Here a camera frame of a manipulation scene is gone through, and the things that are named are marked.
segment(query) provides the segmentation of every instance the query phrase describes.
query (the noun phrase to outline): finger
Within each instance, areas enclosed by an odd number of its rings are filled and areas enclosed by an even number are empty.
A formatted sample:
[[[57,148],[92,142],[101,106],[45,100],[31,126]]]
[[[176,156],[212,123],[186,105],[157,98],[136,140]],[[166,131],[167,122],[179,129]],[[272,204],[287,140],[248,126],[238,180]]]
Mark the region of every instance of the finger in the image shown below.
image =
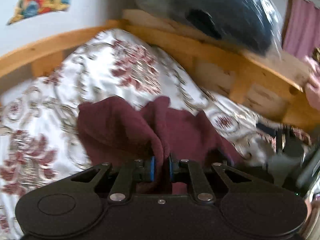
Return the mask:
[[[308,219],[309,216],[311,215],[311,212],[312,212],[312,206],[311,206],[311,203],[310,203],[310,200],[309,200],[309,199],[306,199],[306,200],[305,200],[305,203],[306,203],[307,209],[308,209],[308,215],[307,215],[307,219]]]
[[[309,83],[316,88],[317,90],[320,88],[319,80],[316,78],[314,74],[311,74],[309,77]]]
[[[316,73],[316,66],[318,65],[317,62],[313,59],[310,58],[308,56],[305,56],[305,58],[303,59],[305,63],[307,63],[313,70],[314,73]]]
[[[317,73],[317,76],[320,76],[320,66],[316,66],[316,73]]]
[[[314,94],[318,92],[318,89],[311,84],[307,84],[305,90],[307,94]]]

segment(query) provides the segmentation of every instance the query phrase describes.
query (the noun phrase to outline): bed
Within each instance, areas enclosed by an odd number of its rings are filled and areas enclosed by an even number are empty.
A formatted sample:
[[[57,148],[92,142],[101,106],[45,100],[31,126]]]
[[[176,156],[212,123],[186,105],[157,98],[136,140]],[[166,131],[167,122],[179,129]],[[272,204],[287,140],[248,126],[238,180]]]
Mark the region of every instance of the bed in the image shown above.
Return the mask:
[[[124,61],[135,67],[124,71]],[[12,51],[0,58],[0,78],[27,64],[32,86],[0,112],[3,239],[22,236],[14,215],[19,197],[90,167],[76,131],[83,102],[117,95],[140,109],[168,96],[173,108],[204,110],[248,165],[275,154],[273,138],[256,129],[257,122],[305,131],[320,123],[303,92],[310,73],[304,63],[284,52],[281,60],[261,58],[140,10]],[[307,134],[295,131],[310,144]]]

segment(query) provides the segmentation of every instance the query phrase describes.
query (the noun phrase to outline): pink curtain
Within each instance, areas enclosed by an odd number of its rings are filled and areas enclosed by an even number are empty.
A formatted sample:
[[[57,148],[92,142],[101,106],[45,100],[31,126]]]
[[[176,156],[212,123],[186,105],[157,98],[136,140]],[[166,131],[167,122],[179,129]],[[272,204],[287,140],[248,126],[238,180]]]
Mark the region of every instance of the pink curtain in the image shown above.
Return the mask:
[[[320,9],[306,0],[292,0],[292,11],[283,50],[298,59],[320,47]]]

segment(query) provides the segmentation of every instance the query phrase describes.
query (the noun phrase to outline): bedding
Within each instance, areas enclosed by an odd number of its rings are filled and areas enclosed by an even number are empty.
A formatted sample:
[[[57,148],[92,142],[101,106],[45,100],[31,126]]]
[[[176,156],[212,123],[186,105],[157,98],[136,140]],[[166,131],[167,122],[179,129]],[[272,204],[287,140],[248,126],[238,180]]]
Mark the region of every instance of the bedding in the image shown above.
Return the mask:
[[[193,160],[206,168],[225,159],[232,164],[242,163],[240,154],[217,133],[203,111],[193,115],[170,108],[169,104],[170,99],[163,96],[139,111],[120,97],[81,104],[78,137],[92,165],[107,162],[120,167],[128,160],[149,159],[152,153],[154,181],[139,183],[136,192],[180,195],[187,194],[188,189],[184,183],[170,183],[166,169],[170,154],[174,159]]]
[[[274,128],[280,124],[201,90],[163,50],[120,29],[100,32],[51,76],[34,80],[21,97],[0,110],[1,238],[22,236],[14,214],[22,195],[91,166],[77,136],[78,105],[111,96],[125,99],[136,110],[167,96],[171,108],[192,114],[204,110],[247,165],[261,165],[275,155],[275,140],[256,123]]]

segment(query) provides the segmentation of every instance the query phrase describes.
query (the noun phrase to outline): hand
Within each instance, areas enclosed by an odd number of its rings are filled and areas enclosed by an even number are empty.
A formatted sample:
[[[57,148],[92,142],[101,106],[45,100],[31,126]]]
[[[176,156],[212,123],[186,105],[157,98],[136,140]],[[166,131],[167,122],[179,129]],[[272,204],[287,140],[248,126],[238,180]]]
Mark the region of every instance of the hand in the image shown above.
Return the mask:
[[[320,111],[320,67],[312,58],[305,57],[304,61],[313,69],[309,83],[306,85],[306,95],[311,107]]]
[[[308,215],[307,215],[307,218],[306,218],[306,221],[308,220],[309,216],[311,215],[311,212],[312,212],[312,206],[311,206],[311,203],[310,203],[310,200],[309,198],[307,198],[305,201],[304,201],[307,205],[307,209],[308,209]]]

